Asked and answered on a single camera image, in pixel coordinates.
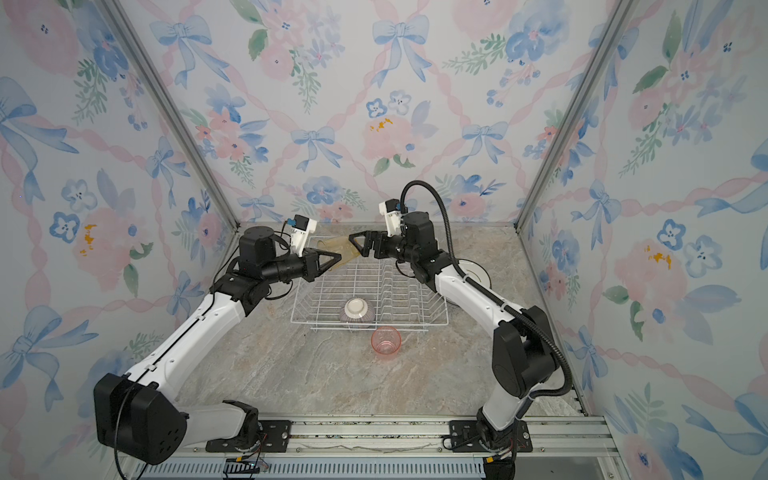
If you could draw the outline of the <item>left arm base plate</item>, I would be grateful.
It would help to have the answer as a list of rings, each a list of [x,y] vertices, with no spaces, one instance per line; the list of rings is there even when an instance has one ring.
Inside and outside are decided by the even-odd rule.
[[[255,433],[231,439],[210,440],[205,445],[208,453],[286,453],[293,423],[290,420],[259,420]]]

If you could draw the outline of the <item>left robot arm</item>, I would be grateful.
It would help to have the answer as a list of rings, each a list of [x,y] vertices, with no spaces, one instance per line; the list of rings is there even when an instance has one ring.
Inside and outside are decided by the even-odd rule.
[[[339,253],[307,246],[313,227],[289,239],[270,227],[248,228],[202,304],[159,347],[121,375],[108,373],[93,390],[96,435],[115,455],[158,465],[179,448],[221,441],[250,452],[263,442],[257,408],[236,400],[189,407],[175,399],[191,373],[227,332],[277,283],[312,282],[339,264]]]

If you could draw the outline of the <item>yellow glass cup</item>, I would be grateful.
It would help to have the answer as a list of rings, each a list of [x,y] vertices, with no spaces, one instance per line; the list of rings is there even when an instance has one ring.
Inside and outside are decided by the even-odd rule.
[[[322,238],[317,242],[317,246],[321,250],[340,254],[342,263],[352,261],[360,256],[360,252],[347,235]]]

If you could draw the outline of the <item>pink glass cup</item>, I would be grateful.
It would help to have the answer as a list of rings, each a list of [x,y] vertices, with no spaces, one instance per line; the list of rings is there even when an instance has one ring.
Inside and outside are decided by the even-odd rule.
[[[370,339],[373,351],[380,357],[394,357],[402,345],[400,332],[391,326],[382,326],[373,331]]]

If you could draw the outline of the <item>left aluminium corner post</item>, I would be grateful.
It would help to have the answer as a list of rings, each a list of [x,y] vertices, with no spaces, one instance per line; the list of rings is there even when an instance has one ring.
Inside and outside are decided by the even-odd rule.
[[[191,131],[187,128],[180,110],[177,108],[168,88],[164,85],[161,75],[150,58],[142,41],[130,22],[119,1],[96,1],[96,6],[104,15],[128,58],[135,64],[137,70],[146,82],[148,93],[161,111],[173,136],[179,142],[189,163],[200,178],[202,186],[208,191],[213,203],[224,217],[224,222],[233,230],[240,227],[240,222],[229,205],[222,189],[216,182],[213,171],[207,165],[197,148]]]

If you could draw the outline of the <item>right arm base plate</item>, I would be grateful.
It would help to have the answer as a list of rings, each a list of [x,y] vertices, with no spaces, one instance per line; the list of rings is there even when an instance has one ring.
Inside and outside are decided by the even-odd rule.
[[[452,420],[443,448],[459,453],[503,453],[511,447],[517,453],[531,453],[533,446],[525,421],[515,420],[504,430],[494,430],[480,420]]]

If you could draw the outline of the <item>aluminium corner post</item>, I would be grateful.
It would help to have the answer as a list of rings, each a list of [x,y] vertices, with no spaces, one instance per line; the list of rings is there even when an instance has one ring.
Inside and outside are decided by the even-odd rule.
[[[602,74],[607,70],[607,65],[616,53],[620,37],[627,29],[627,24],[636,6],[635,1],[620,0],[615,3],[614,10],[608,17],[603,32],[599,37],[592,57],[587,63],[581,82],[564,112],[561,128],[555,136],[552,146],[545,155],[533,184],[526,197],[514,226],[517,234],[520,234],[526,223],[534,216],[536,203],[545,190],[549,176],[556,168],[560,156],[565,150],[571,134],[577,130],[584,111],[590,103],[597,83]]]
[[[128,58],[135,64],[137,70],[146,82],[148,93],[161,111],[173,136],[179,142],[189,163],[200,178],[202,186],[208,191],[213,203],[224,217],[224,222],[233,230],[240,227],[240,222],[229,205],[222,189],[216,182],[213,171],[207,165],[197,148],[191,131],[187,128],[180,110],[177,108],[168,88],[164,85],[161,75],[150,58],[142,41],[130,22],[119,1],[96,1],[96,6],[104,15]]]

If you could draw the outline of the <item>right aluminium corner post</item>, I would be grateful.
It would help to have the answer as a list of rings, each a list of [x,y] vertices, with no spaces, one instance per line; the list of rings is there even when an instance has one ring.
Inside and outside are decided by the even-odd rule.
[[[616,53],[620,37],[627,29],[627,24],[636,6],[635,1],[620,0],[615,3],[614,10],[608,17],[603,32],[599,37],[592,57],[587,63],[581,82],[564,112],[561,128],[555,136],[552,146],[545,155],[533,184],[526,197],[514,226],[517,234],[520,234],[526,223],[534,216],[536,203],[545,190],[549,176],[556,168],[560,156],[565,150],[571,134],[577,130],[584,111],[590,103],[597,83],[602,74],[607,70],[607,65]]]

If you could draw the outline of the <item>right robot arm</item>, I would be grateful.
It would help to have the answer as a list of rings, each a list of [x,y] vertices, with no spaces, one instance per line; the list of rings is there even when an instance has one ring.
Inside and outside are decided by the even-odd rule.
[[[394,216],[393,227],[353,233],[349,242],[363,257],[407,264],[419,283],[460,307],[490,335],[496,385],[477,413],[477,437],[488,451],[507,455],[534,400],[572,388],[549,320],[541,308],[521,307],[470,277],[439,246],[428,214]]]

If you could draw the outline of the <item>aluminium rail frame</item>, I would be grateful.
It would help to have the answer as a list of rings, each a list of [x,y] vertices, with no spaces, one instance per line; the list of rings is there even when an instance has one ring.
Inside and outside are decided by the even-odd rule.
[[[288,416],[265,418],[264,448],[183,447],[156,466],[127,456],[106,479],[626,479],[601,417],[530,417],[507,457],[472,440],[470,417]]]

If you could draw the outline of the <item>white wire dish rack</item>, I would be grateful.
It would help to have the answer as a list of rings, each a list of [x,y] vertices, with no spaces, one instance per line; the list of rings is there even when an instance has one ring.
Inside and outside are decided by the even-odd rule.
[[[315,238],[309,245],[320,249],[317,242],[322,238],[328,237]],[[342,307],[355,297],[367,300],[374,308],[373,323],[355,327],[340,321]],[[359,256],[340,262],[311,283],[299,281],[290,320],[313,330],[362,331],[391,326],[418,332],[448,325],[449,312],[447,301],[420,284],[408,265]]]

